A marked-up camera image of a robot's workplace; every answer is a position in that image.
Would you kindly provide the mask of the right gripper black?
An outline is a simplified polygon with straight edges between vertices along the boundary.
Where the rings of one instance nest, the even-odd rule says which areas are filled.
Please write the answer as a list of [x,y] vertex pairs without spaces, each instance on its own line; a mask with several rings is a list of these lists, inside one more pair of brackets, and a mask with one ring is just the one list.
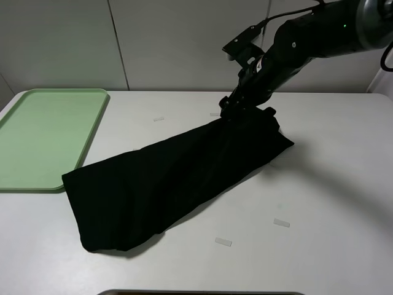
[[[223,97],[219,101],[220,117],[228,119],[242,112],[243,110],[258,106],[267,102],[273,94],[273,89],[264,83],[262,70],[248,69],[239,72],[238,85],[229,96]],[[269,116],[274,116],[276,110],[272,107],[265,109]]]

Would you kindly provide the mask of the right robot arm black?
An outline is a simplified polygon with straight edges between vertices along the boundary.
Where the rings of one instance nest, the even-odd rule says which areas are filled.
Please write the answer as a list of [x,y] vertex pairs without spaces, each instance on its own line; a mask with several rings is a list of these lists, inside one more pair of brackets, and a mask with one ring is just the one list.
[[263,51],[253,41],[270,22],[252,25],[223,47],[241,70],[234,91],[221,99],[222,117],[267,102],[272,94],[316,58],[330,58],[384,49],[380,66],[392,49],[392,1],[319,1],[294,11]]

